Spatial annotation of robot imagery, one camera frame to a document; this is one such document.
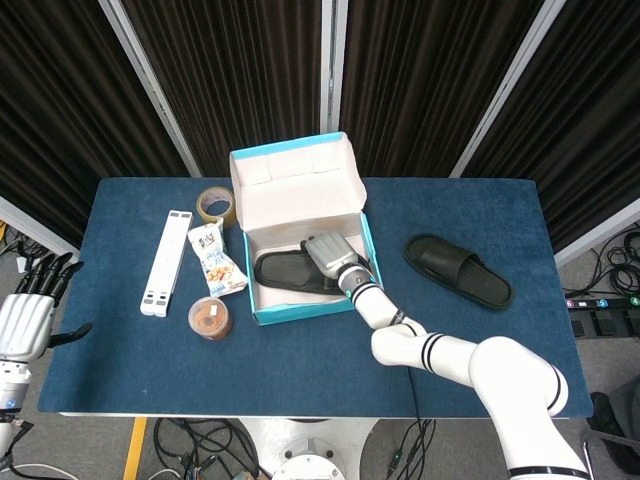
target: packing tape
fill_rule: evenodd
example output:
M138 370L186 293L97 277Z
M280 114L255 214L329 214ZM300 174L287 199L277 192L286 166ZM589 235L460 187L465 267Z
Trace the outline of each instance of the packing tape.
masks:
M227 202L229 204L229 208L220 215L209 215L207 213L207 208L217 202ZM198 200L196 201L196 210L204 223L215 223L218 218L224 219L224 228L232 227L236 223L236 206L233 200L233 192L228 188L207 188L198 196Z

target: food container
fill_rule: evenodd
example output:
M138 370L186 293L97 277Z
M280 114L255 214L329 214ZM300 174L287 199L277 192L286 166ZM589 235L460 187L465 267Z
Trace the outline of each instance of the food container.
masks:
M233 322L222 300L204 297L189 309L189 325L194 332L207 340L220 340L229 334Z

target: open shoe box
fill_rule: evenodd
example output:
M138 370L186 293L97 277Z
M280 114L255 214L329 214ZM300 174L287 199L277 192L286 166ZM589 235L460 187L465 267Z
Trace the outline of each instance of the open shoe box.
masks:
M244 232L251 311L260 325L353 310L345 297L260 285L253 274L263 253L300 249L326 230L342 233L369 260L381 282L367 217L367 198L347 135L329 133L235 150L231 180Z

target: box lid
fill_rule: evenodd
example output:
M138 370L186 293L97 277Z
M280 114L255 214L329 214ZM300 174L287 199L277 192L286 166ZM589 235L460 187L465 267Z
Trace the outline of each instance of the box lid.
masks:
M244 231L357 213L367 199L343 132L234 150L229 161Z

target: blue table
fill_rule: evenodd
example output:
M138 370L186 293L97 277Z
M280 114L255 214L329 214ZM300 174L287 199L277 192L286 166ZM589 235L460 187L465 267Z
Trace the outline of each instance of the blue table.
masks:
M368 215L387 292L427 330L479 342L512 337L562 370L563 416L587 416L587 394L535 185L497 179L365 179ZM374 360L355 312L259 327L247 291L224 297L235 320L209 342L187 323L207 294L186 246L169 315L145 317L141 295L169 209L194 211L206 187L229 179L119 178L98 189L62 330L93 322L82 341L54 352L39 408L49 412L286 417L412 417L405 368ZM194 226L200 223L194 220ZM487 310L417 274L403 259L410 236L431 232L474 250L515 288ZM241 231L227 248L245 265ZM473 390L419 372L425 417L486 417Z

